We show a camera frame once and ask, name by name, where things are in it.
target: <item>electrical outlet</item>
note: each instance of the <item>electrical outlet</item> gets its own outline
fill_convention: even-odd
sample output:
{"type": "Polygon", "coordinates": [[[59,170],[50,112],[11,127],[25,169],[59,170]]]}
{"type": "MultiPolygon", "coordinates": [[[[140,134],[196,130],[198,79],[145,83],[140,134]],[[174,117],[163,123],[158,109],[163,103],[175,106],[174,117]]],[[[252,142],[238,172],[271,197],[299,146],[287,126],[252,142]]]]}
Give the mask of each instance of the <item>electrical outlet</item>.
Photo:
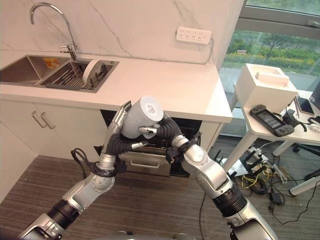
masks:
{"type": "Polygon", "coordinates": [[[208,44],[210,42],[211,36],[211,31],[183,26],[178,27],[176,31],[176,39],[178,41],[189,43],[208,44]]]}

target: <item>white countertop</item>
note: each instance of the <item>white countertop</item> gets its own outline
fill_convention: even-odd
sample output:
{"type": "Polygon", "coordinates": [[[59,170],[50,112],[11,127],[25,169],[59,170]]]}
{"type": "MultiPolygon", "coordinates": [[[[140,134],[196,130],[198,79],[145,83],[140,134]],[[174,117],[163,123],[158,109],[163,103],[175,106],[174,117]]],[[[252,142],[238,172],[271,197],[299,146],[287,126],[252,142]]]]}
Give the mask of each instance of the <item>white countertop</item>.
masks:
{"type": "MultiPolygon", "coordinates": [[[[1,50],[0,68],[25,55],[70,56],[59,52],[1,50]]],[[[119,64],[97,93],[1,84],[0,100],[116,111],[128,100],[135,103],[141,96],[150,95],[172,117],[223,123],[232,119],[215,65],[88,54],[78,54],[78,58],[119,64]]]]}

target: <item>cabinet handle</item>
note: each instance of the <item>cabinet handle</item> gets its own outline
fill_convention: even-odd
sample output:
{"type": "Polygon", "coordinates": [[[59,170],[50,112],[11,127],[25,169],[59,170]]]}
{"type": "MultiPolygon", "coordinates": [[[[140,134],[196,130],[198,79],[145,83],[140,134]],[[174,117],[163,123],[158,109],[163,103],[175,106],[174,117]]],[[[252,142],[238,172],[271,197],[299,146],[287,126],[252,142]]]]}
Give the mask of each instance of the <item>cabinet handle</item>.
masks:
{"type": "Polygon", "coordinates": [[[132,160],[130,161],[130,164],[132,166],[135,166],[135,167],[142,167],[142,168],[149,168],[149,169],[158,169],[159,166],[160,166],[160,162],[158,162],[158,164],[156,166],[152,166],[152,165],[144,165],[144,164],[133,163],[132,160]]]}
{"type": "Polygon", "coordinates": [[[56,126],[55,125],[50,126],[49,122],[45,119],[45,114],[46,114],[45,112],[41,113],[40,117],[48,125],[50,129],[54,129],[56,126]]]}
{"type": "Polygon", "coordinates": [[[36,113],[37,111],[33,111],[32,113],[31,113],[31,116],[33,117],[33,119],[40,125],[40,127],[42,127],[43,129],[47,126],[47,123],[46,123],[46,121],[44,121],[45,122],[45,125],[42,125],[41,124],[41,122],[39,122],[39,120],[36,118],[36,116],[35,116],[35,113],[36,113]]]}

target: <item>dish rack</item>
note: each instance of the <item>dish rack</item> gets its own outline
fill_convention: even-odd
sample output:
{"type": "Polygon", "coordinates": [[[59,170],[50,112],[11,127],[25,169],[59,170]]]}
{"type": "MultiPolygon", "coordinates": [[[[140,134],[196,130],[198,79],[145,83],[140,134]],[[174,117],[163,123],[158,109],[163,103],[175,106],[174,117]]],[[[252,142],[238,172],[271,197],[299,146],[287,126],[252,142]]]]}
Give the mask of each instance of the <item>dish rack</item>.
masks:
{"type": "Polygon", "coordinates": [[[69,90],[94,90],[96,86],[107,75],[107,67],[102,64],[99,72],[95,72],[94,75],[87,80],[83,81],[84,70],[79,65],[69,68],[64,71],[56,80],[51,83],[45,84],[47,88],[59,88],[69,90]]]}

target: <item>faucet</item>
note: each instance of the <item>faucet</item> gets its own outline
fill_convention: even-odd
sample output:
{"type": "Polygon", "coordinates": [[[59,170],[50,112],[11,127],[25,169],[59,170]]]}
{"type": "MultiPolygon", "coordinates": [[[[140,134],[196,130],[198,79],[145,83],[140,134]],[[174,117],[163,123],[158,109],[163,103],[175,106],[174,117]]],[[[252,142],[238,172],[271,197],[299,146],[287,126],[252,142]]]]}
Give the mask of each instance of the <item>faucet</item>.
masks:
{"type": "Polygon", "coordinates": [[[75,61],[76,60],[76,53],[75,53],[75,50],[78,49],[78,46],[76,44],[76,41],[75,41],[75,37],[74,37],[74,34],[72,33],[71,31],[71,27],[70,27],[70,24],[69,24],[69,21],[67,19],[67,17],[64,15],[64,13],[59,9],[57,8],[55,5],[51,4],[51,3],[47,3],[47,2],[37,2],[35,3],[31,8],[30,8],[30,13],[29,13],[29,17],[30,17],[30,22],[32,25],[35,24],[35,20],[34,20],[34,14],[35,14],[35,10],[38,8],[38,7],[41,7],[41,6],[46,6],[46,7],[49,7],[49,8],[52,8],[54,10],[56,10],[62,17],[63,19],[65,20],[65,23],[69,29],[69,33],[71,35],[71,39],[72,39],[72,45],[66,45],[66,46],[61,46],[59,48],[67,48],[68,51],[64,51],[63,53],[70,53],[72,59],[75,61]]]}

